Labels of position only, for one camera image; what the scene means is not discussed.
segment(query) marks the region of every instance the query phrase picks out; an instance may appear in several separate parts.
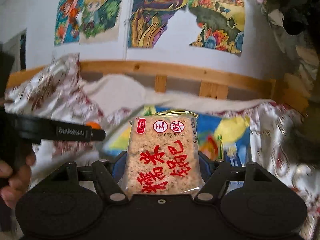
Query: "drawing on wall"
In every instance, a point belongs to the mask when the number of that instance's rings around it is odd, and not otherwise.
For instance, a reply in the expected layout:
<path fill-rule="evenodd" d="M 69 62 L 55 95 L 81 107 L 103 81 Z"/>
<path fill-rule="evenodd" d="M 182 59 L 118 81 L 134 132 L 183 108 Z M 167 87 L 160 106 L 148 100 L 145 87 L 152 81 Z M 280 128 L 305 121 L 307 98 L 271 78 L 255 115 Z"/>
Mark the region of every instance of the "drawing on wall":
<path fill-rule="evenodd" d="M 128 47 L 153 48 L 167 29 L 169 19 L 187 3 L 188 0 L 134 0 Z"/>
<path fill-rule="evenodd" d="M 84 0 L 80 43 L 117 40 L 120 3 L 121 0 Z"/>
<path fill-rule="evenodd" d="M 244 37 L 244 0 L 189 0 L 201 32 L 190 46 L 240 53 Z"/>
<path fill-rule="evenodd" d="M 79 41 L 80 16 L 84 0 L 60 0 L 58 5 L 54 44 Z"/>

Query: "wooden bed frame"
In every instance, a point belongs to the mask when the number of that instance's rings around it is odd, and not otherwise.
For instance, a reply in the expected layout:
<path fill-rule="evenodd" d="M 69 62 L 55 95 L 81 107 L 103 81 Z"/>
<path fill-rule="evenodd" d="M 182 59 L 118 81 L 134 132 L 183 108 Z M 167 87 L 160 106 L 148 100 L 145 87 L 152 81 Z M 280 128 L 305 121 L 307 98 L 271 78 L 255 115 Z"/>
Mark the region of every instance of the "wooden bed frame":
<path fill-rule="evenodd" d="M 308 106 L 308 99 L 288 88 L 281 80 L 260 80 L 239 74 L 187 65 L 146 61 L 82 61 L 81 72 L 97 72 L 107 75 L 142 74 L 156 76 L 155 91 L 166 92 L 167 77 L 200 81 L 199 96 L 227 99 L 229 87 L 256 92 L 261 98 L 270 98 L 279 104 L 287 104 L 300 113 Z M 7 88 L 15 87 L 31 79 L 44 66 L 13 73 Z"/>

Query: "rice cracker package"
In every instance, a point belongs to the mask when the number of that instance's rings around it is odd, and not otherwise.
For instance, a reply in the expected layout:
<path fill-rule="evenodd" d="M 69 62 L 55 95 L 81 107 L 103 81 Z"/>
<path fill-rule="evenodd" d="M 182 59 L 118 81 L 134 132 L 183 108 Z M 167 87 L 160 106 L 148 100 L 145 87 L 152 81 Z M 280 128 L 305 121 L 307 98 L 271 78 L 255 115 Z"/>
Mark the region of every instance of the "rice cracker package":
<path fill-rule="evenodd" d="M 121 187 L 132 194 L 191 194 L 203 185 L 196 119 L 190 114 L 136 117 Z"/>

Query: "metal screw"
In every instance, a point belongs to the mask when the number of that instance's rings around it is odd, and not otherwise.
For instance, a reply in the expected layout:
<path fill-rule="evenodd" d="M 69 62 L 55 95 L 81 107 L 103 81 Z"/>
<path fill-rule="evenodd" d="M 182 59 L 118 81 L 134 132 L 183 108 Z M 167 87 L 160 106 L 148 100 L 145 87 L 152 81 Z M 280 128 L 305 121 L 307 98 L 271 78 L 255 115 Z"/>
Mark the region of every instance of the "metal screw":
<path fill-rule="evenodd" d="M 209 201 L 213 199 L 213 196 L 210 193 L 200 193 L 197 197 L 202 201 Z"/>
<path fill-rule="evenodd" d="M 125 199 L 125 195 L 122 193 L 113 193 L 110 195 L 110 199 L 113 201 L 123 201 Z"/>
<path fill-rule="evenodd" d="M 164 203 L 165 203 L 165 200 L 164 200 L 164 199 L 158 199 L 158 203 L 159 203 L 159 204 L 164 204 Z"/>

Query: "yellow fabric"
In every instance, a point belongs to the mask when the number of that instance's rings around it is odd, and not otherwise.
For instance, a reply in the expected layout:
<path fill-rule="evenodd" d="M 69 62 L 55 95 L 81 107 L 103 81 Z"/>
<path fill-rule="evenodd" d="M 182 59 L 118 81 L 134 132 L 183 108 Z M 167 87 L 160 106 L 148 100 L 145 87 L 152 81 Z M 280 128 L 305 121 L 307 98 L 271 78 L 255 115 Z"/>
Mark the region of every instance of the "yellow fabric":
<path fill-rule="evenodd" d="M 128 124 L 127 129 L 114 141 L 110 144 L 110 149 L 126 149 L 128 148 L 129 138 L 131 132 L 131 124 Z"/>
<path fill-rule="evenodd" d="M 249 117 L 242 118 L 241 116 L 238 116 L 231 119 L 222 119 L 215 130 L 213 137 L 217 139 L 220 134 L 223 143 L 235 143 L 242 137 L 245 129 L 249 127 L 249 124 Z"/>

